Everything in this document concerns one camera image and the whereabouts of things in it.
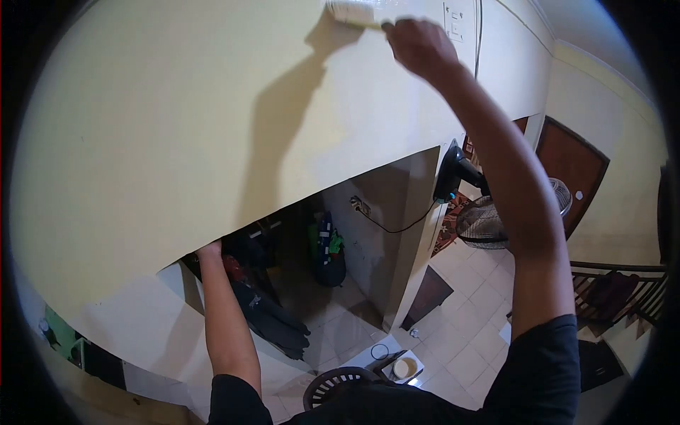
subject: person's hand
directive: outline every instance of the person's hand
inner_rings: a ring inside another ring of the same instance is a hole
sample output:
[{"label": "person's hand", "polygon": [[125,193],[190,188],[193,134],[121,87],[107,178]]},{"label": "person's hand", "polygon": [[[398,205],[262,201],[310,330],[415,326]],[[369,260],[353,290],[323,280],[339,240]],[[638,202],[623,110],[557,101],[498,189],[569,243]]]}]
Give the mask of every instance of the person's hand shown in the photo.
[{"label": "person's hand", "polygon": [[456,48],[437,24],[402,19],[394,25],[385,23],[382,28],[392,46],[394,59],[431,84],[447,68],[459,64]]},{"label": "person's hand", "polygon": [[222,240],[218,239],[216,241],[212,241],[211,243],[208,243],[203,248],[197,249],[196,255],[199,256],[199,260],[202,260],[203,258],[209,258],[209,257],[221,258],[222,257]]}]

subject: light switch panel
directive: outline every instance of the light switch panel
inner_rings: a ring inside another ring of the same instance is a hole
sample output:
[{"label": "light switch panel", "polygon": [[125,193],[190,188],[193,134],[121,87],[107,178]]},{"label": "light switch panel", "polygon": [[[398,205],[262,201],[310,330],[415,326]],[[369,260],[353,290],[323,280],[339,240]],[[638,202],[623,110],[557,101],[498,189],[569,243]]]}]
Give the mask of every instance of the light switch panel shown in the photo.
[{"label": "light switch panel", "polygon": [[443,4],[444,31],[452,41],[464,41],[463,36],[463,13],[457,8],[450,6],[450,2]]}]

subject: ceiling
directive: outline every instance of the ceiling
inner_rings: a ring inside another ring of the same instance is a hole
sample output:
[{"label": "ceiling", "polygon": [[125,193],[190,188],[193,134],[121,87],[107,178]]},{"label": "ceiling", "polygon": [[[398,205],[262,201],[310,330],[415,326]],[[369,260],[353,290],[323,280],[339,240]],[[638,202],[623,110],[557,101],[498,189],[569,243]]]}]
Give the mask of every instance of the ceiling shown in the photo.
[{"label": "ceiling", "polygon": [[558,40],[604,61],[628,78],[649,99],[653,91],[645,71],[619,27],[597,0],[533,0]]}]

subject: black t-shirt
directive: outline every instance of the black t-shirt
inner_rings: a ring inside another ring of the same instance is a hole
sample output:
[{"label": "black t-shirt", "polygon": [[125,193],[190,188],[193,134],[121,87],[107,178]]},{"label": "black t-shirt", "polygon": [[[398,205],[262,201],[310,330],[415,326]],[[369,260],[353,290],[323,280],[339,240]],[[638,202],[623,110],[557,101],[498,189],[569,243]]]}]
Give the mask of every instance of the black t-shirt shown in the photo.
[{"label": "black t-shirt", "polygon": [[[538,325],[510,344],[477,411],[419,388],[376,383],[348,390],[286,424],[571,424],[581,392],[576,317]],[[255,389],[231,375],[213,378],[210,425],[271,424]]]}]

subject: staircase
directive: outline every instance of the staircase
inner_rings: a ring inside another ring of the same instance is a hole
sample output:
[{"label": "staircase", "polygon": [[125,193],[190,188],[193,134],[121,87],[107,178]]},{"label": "staircase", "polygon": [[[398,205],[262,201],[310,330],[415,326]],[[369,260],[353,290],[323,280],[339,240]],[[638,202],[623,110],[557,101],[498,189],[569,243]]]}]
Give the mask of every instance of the staircase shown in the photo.
[{"label": "staircase", "polygon": [[[656,326],[668,279],[663,266],[572,261],[571,267],[579,331],[587,326],[599,337],[625,319],[626,328],[637,323],[637,339]],[[606,286],[611,296],[602,291]]]}]

